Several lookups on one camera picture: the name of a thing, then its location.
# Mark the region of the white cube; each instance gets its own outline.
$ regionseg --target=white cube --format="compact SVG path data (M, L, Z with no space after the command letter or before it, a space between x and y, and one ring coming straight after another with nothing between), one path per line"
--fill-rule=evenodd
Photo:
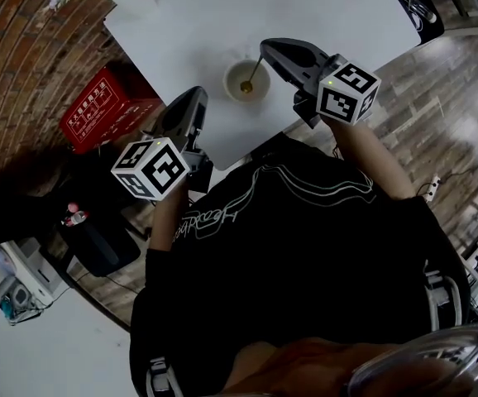
M379 86L379 77L347 62L320 82L316 111L355 125L371 115Z
M111 172L139 199L162 200L189 172L169 138L132 142Z

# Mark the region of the wooden floor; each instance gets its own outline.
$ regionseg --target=wooden floor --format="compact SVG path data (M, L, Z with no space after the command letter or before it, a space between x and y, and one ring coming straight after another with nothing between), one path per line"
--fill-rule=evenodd
M449 2L441 2L439 9L447 14L448 22L458 23ZM383 82L370 125L415 186L429 182L434 175L446 179L470 170L450 177L429 204L462 253L478 233L476 211L471 206L478 204L478 37L437 39L392 61L377 74ZM331 154L332 134L324 125L310 130L298 124L288 133ZM152 207L131 217L142 226L151 225ZM138 291L144 285L144 268L142 257L112 278ZM79 278L84 272L76 267L73 275ZM122 321L130 322L135 293L91 275L80 283Z

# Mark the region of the white graphic print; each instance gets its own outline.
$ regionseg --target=white graphic print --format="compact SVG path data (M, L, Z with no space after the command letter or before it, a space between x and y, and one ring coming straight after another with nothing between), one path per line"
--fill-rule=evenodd
M353 198L362 199L367 204L370 204L376 197L371 192L373 181L364 174L362 174L364 177L363 183L343 181L332 187L320 187L296 177L284 165L263 165L252 174L250 188L244 194L225 204L223 208L208 210L204 213L200 213L198 210L187 212L180 221L180 226L174 235L174 239L176 240L180 236L187 237L188 234L194 231L195 238L202 240L217 234L226 221L235 222L237 215L250 204L261 172L276 173L289 191L298 199L322 208L337 206ZM354 194L339 194L349 189L354 190Z

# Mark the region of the person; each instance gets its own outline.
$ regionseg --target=person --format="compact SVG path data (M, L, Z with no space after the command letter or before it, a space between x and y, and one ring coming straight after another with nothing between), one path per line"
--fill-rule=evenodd
M408 175L364 123L323 120L344 160L280 134L192 206L186 183L157 203L131 320L139 394L158 356L184 396L273 393L268 383L297 378L278 369L299 365L311 348L303 340L328 359L313 369L325 381L431 332L436 313L440 328L458 312L465 322L464 268ZM432 302L430 271L461 297L452 313ZM269 359L271 380L248 379Z

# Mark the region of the black t-shirt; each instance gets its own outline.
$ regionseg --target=black t-shirt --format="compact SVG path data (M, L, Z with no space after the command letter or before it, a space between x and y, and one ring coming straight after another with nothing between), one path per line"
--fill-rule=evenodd
M158 323L146 315L163 337L153 354L168 354L188 395L218 392L255 341L406 342L430 332L426 261L468 293L423 198L394 201L311 147L268 155L189 208L170 254L149 253L132 341L149 334L138 306L165 298Z

